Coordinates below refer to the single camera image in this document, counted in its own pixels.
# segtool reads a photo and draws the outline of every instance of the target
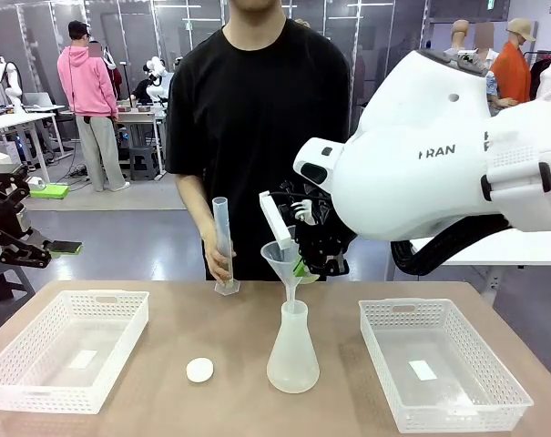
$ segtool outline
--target black cap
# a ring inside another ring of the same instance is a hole
[[[88,26],[80,21],[71,21],[68,24],[68,35],[71,39],[81,39],[85,35],[89,35]]]

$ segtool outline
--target pink hoodie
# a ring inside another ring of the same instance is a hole
[[[105,61],[89,57],[87,47],[66,47],[58,57],[58,75],[71,111],[80,116],[117,115],[117,102]]]

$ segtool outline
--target white round lid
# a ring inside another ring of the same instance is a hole
[[[195,358],[186,366],[186,376],[192,382],[208,381],[214,372],[214,364],[208,358]]]

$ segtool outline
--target white plastic basket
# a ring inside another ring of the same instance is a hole
[[[148,323],[147,292],[60,292],[0,353],[0,410],[97,414]]]
[[[534,403],[450,300],[360,301],[399,432],[512,431]]]

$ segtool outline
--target orange cloth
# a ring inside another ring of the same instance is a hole
[[[530,68],[520,49],[505,43],[502,53],[492,65],[502,98],[511,97],[518,103],[530,101]]]

